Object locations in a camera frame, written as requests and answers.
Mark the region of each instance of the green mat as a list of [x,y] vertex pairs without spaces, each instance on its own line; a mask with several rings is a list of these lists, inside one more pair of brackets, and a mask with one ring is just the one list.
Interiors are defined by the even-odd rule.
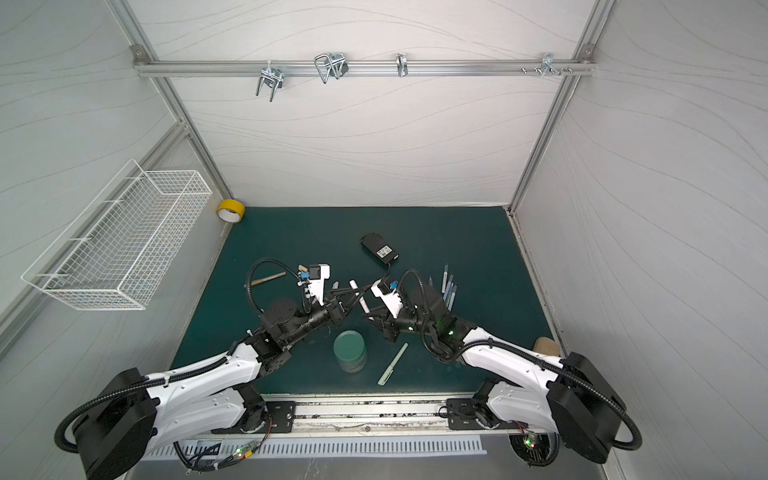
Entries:
[[[539,336],[551,337],[500,207],[248,208],[227,238],[173,367],[221,353],[247,329],[258,327],[258,315],[243,285],[248,267],[261,257],[277,258],[294,268],[300,263],[328,263],[327,289],[337,280],[340,286],[348,286],[350,279],[368,285],[380,278],[386,267],[359,243],[366,233],[381,235],[400,253],[392,265],[393,278],[415,268],[425,281],[431,276],[439,289],[447,263],[458,287],[456,315],[529,349]],[[278,272],[279,267],[265,265],[255,277]],[[298,289],[288,276],[255,286],[253,294],[265,309],[281,296],[299,302]],[[371,293],[366,301],[372,308],[380,305]],[[361,333],[368,349],[365,368],[351,374],[342,371],[333,356],[333,340],[347,329]],[[405,342],[409,347],[389,381],[377,385]],[[261,392],[470,392],[491,375],[458,363],[438,362],[415,334],[401,334],[396,344],[386,342],[380,331],[363,320],[359,307],[340,328],[323,328],[291,352],[293,357],[280,370],[257,380]]]

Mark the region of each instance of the label sticker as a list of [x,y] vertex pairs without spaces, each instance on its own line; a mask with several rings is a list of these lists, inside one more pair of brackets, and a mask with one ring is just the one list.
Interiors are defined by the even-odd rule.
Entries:
[[385,246],[384,246],[384,247],[383,247],[381,250],[379,250],[378,252],[376,252],[376,255],[378,255],[380,258],[384,258],[384,257],[386,257],[386,256],[389,254],[389,252],[391,252],[391,251],[392,251],[392,249],[391,249],[391,248],[389,248],[389,245],[385,245]]

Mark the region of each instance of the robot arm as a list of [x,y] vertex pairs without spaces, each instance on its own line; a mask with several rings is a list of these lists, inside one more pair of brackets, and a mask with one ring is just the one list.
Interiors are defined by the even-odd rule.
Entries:
[[[257,430],[268,413],[251,382],[279,369],[291,357],[292,347],[309,333],[328,323],[340,325],[368,288],[356,288],[351,282],[353,288],[323,295],[330,268],[310,266],[293,274],[303,295],[302,308],[279,299],[265,312],[253,301],[250,278],[255,267],[267,261],[287,268],[273,259],[251,267],[246,289],[261,312],[255,332],[248,331],[219,356],[179,369],[147,376],[136,369],[121,372],[99,397],[61,422],[56,445],[80,454],[89,480],[118,477],[146,452],[170,443],[177,447],[175,442],[197,433]],[[411,296],[402,289],[408,273],[419,280]],[[484,427],[510,421],[537,425],[559,433],[568,447],[598,463],[605,462],[611,446],[639,448],[640,432],[623,402],[583,356],[543,356],[498,339],[450,313],[442,295],[423,285],[417,272],[406,274],[399,282],[385,277],[371,285],[384,305],[366,309],[366,318],[388,341],[395,342],[401,332],[416,333],[437,360],[463,362],[501,377],[484,384],[473,398],[475,416]],[[632,442],[615,440],[621,422],[633,433]],[[65,436],[70,424],[76,444]],[[178,447],[177,453],[191,468]]]
[[[225,353],[146,376],[137,369],[119,373],[99,397],[61,422],[57,446],[79,453],[92,480],[118,477],[146,452],[198,433],[258,429],[268,413],[250,382],[279,369],[291,357],[291,348],[312,331],[327,323],[339,325],[362,299],[364,288],[332,290],[321,298],[329,274],[325,264],[297,274],[309,312],[279,299],[262,312],[259,328],[249,330]],[[71,443],[65,432],[76,419],[76,443]]]
[[[401,332],[418,333],[437,360],[459,361],[500,377],[487,381],[473,398],[483,427],[493,429],[501,422],[536,425],[559,434],[566,446],[596,463],[605,463],[612,447],[640,448],[640,431],[624,402],[588,359],[577,353],[564,359],[545,356],[499,339],[449,312],[442,295],[412,273],[419,288],[410,295],[402,289],[405,274],[398,283],[379,284],[378,292],[371,289],[389,313],[371,310],[369,321],[391,342]],[[632,432],[631,442],[616,440],[622,422]]]

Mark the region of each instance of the wire basket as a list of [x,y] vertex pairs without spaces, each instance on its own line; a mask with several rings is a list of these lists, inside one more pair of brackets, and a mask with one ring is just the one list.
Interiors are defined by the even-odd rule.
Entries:
[[[25,282],[77,310],[146,308],[211,190],[195,170],[146,171],[133,163],[138,173],[118,179],[127,186],[102,201],[103,213],[83,227],[86,208],[22,275]],[[78,229],[84,233],[68,237]],[[56,249],[62,238],[65,246]],[[60,253],[51,257],[51,250]]]

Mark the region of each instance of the tape roll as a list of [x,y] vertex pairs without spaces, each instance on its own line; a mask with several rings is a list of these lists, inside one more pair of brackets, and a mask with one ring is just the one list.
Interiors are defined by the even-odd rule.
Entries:
[[237,200],[225,200],[219,205],[219,218],[229,223],[237,223],[243,219],[245,205]]

